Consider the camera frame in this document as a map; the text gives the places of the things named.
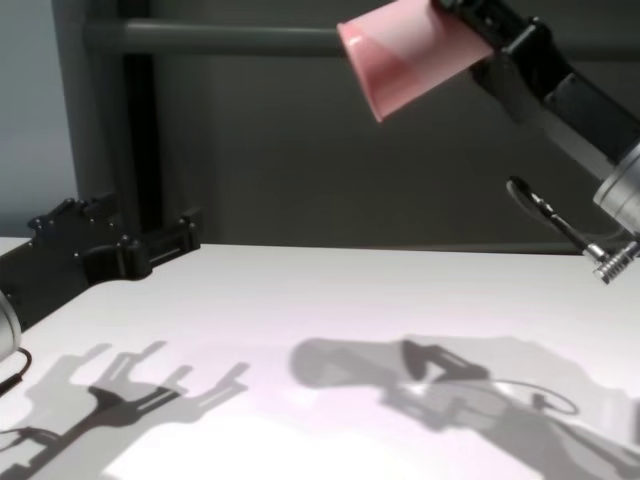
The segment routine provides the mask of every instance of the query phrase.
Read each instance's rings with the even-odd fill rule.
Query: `dark gray background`
[[[58,10],[71,11],[80,1],[59,0]],[[42,9],[46,2],[11,0],[8,5],[13,7],[3,2],[0,9],[36,3]],[[383,3],[156,0],[154,12],[159,18],[218,25],[326,28]],[[525,15],[541,15],[560,42],[640,46],[640,2],[511,3]],[[43,58],[51,48],[48,40],[38,40]],[[68,48],[61,52],[69,57]],[[104,156],[104,146],[88,131],[89,125],[97,125],[90,89],[78,88],[86,82],[69,63],[65,68],[73,75],[65,78],[66,100],[76,110],[74,152],[82,151],[87,158]],[[38,65],[41,76],[59,75],[56,64]],[[526,249],[525,244],[561,240],[508,199],[504,181],[512,174],[529,180],[578,226],[611,229],[591,206],[597,184],[546,139],[515,126],[466,74],[377,125],[344,59],[165,56],[158,57],[156,65],[166,215],[172,218],[192,204],[202,205],[207,241],[383,248],[492,249],[516,244]],[[640,58],[638,63],[576,66],[640,115]],[[73,88],[70,78],[76,82]],[[28,97],[29,85],[20,84],[18,77],[13,82]],[[9,98],[6,89],[3,93]],[[53,82],[49,95],[61,98],[59,84]],[[48,108],[49,113],[54,110],[60,115],[60,105]],[[63,128],[57,132],[59,141],[68,142],[67,137]],[[0,145],[5,162],[0,164],[0,195],[7,211],[0,210],[0,234],[6,234],[3,222],[26,217],[34,205],[27,201],[31,177],[4,173],[5,165],[14,164],[19,155],[2,149]],[[49,197],[73,190],[68,155],[59,152],[52,160],[42,153],[34,160],[64,172],[58,177],[50,172],[46,182],[33,189],[40,192],[38,205],[44,209],[49,208]],[[76,164],[86,166],[85,160]],[[79,177],[81,192],[84,176]],[[16,190],[16,185],[23,195],[8,203],[2,192]]]

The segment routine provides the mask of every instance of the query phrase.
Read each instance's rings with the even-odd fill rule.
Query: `white table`
[[[578,257],[206,246],[27,332],[0,429],[42,430],[0,479],[637,478],[638,286]],[[468,369],[416,382],[406,338],[580,414]]]

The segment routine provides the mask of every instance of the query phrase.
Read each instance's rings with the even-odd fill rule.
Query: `pink cup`
[[[339,24],[338,33],[379,122],[492,53],[431,0],[396,0]]]

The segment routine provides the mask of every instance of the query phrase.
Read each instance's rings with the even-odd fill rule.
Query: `black cable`
[[[16,373],[15,375],[11,375],[4,382],[0,383],[0,397],[5,395],[7,392],[15,388],[20,382],[22,382],[22,377],[27,373],[29,368],[31,368],[31,364],[33,363],[33,355],[31,355],[31,353],[27,349],[19,348],[17,352],[25,356],[26,362],[20,372]]]

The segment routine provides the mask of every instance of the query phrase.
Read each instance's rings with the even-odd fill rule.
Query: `gray pipe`
[[[223,27],[168,20],[136,19],[85,26],[85,44],[95,52],[154,55],[251,55],[342,57],[334,28]],[[558,37],[574,61],[639,62],[640,30],[625,37]]]
[[[223,27],[160,20],[85,26],[92,51],[180,55],[341,57],[334,29]]]

